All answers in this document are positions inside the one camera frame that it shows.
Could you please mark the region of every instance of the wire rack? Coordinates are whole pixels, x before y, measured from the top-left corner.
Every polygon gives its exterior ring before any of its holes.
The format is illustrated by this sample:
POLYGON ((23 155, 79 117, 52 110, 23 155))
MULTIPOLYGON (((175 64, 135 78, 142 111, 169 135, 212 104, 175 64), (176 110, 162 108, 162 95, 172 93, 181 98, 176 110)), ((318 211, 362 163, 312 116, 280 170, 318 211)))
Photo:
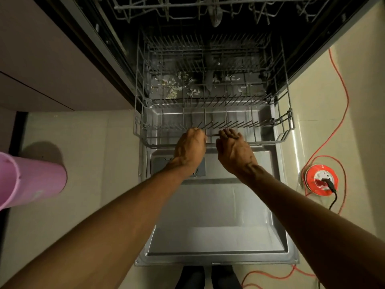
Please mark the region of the wire rack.
POLYGON ((134 133, 152 147, 175 145, 190 127, 204 129, 209 143, 225 127, 251 144, 283 142, 294 121, 282 41, 274 55, 271 39, 140 32, 134 133), (284 90, 278 77, 285 78, 284 90))
POLYGON ((131 22, 133 18, 155 11, 158 16, 167 21, 198 19, 210 15, 213 25, 220 23, 223 14, 229 14, 233 19, 243 8, 253 14, 258 24, 265 18, 278 15, 286 2, 295 2, 299 15, 304 15, 308 22, 313 22, 324 9, 329 0, 107 0, 113 9, 115 17, 131 22))

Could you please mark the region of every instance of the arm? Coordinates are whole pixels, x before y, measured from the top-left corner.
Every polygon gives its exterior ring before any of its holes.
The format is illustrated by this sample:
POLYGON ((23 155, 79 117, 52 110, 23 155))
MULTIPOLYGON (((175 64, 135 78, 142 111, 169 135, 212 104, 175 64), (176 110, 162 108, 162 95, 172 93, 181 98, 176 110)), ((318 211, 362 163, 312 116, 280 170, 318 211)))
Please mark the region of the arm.
POLYGON ((326 288, 385 286, 385 243, 276 180, 240 133, 219 135, 220 162, 276 215, 326 288))
POLYGON ((95 212, 8 281, 10 288, 118 288, 161 209, 205 155, 205 133, 190 129, 159 173, 95 212))

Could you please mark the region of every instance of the hand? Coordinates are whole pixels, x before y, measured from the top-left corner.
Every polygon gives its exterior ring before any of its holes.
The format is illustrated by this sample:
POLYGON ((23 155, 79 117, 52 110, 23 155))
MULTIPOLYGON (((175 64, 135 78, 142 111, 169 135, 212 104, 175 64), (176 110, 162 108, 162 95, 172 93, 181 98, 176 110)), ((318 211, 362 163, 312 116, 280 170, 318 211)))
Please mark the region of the hand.
POLYGON ((201 129, 189 129, 180 137, 175 147, 174 158, 167 167, 181 166, 186 178, 192 175, 206 153, 206 140, 207 136, 201 129))
POLYGON ((219 131, 216 147, 223 167, 239 179, 250 164, 258 164, 250 145, 243 140, 241 133, 237 134, 233 129, 219 131))

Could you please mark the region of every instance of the leg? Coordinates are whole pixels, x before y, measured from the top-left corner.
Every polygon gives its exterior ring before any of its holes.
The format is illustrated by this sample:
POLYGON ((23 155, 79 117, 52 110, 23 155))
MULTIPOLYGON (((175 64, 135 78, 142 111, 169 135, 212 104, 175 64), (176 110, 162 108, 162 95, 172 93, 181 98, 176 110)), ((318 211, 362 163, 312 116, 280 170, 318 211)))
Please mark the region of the leg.
POLYGON ((205 270, 203 266, 184 266, 175 289, 204 289, 205 270))
POLYGON ((211 282, 214 289, 242 289, 232 266, 212 266, 211 282))

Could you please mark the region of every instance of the pink bucket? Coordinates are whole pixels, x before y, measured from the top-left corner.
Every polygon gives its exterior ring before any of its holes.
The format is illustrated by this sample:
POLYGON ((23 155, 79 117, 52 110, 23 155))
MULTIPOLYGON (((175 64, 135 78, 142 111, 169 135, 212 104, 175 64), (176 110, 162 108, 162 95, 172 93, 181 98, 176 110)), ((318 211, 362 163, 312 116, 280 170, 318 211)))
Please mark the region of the pink bucket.
POLYGON ((59 194, 66 182, 61 165, 0 152, 0 210, 59 194))

